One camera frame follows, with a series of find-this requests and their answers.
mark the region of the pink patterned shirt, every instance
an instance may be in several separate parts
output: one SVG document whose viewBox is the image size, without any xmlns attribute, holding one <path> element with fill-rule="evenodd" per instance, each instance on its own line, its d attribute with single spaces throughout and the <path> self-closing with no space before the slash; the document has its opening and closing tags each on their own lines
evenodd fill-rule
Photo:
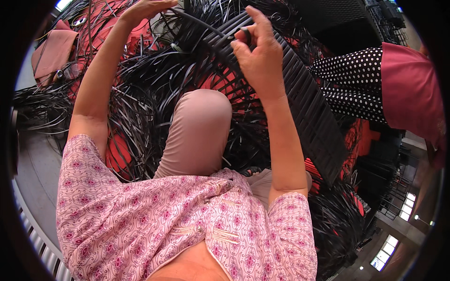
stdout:
<svg viewBox="0 0 450 281">
<path fill-rule="evenodd" d="M 143 281 L 203 240 L 230 280 L 315 280 L 306 198 L 286 193 L 267 212 L 229 169 L 121 183 L 80 134 L 64 149 L 56 212 L 64 263 L 78 280 Z"/>
</svg>

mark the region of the red shirt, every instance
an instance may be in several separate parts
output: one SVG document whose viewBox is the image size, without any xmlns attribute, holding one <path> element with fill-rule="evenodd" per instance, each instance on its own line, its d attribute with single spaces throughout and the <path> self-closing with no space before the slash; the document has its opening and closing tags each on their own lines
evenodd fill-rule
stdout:
<svg viewBox="0 0 450 281">
<path fill-rule="evenodd" d="M 383 111 L 391 128 L 408 130 L 437 147 L 434 166 L 445 164 L 446 122 L 432 62 L 404 46 L 383 43 Z"/>
</svg>

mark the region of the woman's right arm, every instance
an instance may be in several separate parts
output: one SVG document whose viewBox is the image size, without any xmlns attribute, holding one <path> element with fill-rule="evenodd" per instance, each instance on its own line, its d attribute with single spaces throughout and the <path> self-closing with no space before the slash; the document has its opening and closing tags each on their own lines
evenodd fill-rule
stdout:
<svg viewBox="0 0 450 281">
<path fill-rule="evenodd" d="M 269 204 L 287 192 L 308 196 L 305 162 L 297 129 L 289 109 L 284 89 L 283 50 L 275 40 L 272 25 L 259 10 L 248 6 L 247 13 L 255 22 L 247 27 L 256 48 L 253 52 L 241 40 L 242 31 L 232 42 L 239 66 L 250 85 L 256 90 L 267 116 L 272 163 L 272 186 Z"/>
</svg>

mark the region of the beige pants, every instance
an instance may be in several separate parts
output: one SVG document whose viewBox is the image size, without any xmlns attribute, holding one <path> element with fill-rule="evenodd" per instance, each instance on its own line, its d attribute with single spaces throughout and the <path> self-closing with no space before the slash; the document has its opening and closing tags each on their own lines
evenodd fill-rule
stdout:
<svg viewBox="0 0 450 281">
<path fill-rule="evenodd" d="M 185 93 L 175 107 L 166 148 L 154 178 L 173 175 L 209 176 L 222 167 L 231 125 L 231 104 L 214 90 Z M 311 176 L 307 172 L 308 188 Z M 268 207 L 272 171 L 247 178 L 253 195 Z"/>
</svg>

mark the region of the woman's right hand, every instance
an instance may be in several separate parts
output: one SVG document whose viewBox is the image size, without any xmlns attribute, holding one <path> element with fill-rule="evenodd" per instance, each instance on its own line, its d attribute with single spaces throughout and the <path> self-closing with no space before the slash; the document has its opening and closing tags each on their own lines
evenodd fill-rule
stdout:
<svg viewBox="0 0 450 281">
<path fill-rule="evenodd" d="M 256 43 L 252 51 L 248 48 L 243 31 L 231 42 L 239 66 L 249 84 L 255 89 L 263 103 L 271 103 L 286 96 L 283 81 L 283 49 L 275 40 L 272 25 L 267 17 L 252 6 L 245 8 L 255 24 L 247 29 Z"/>
</svg>

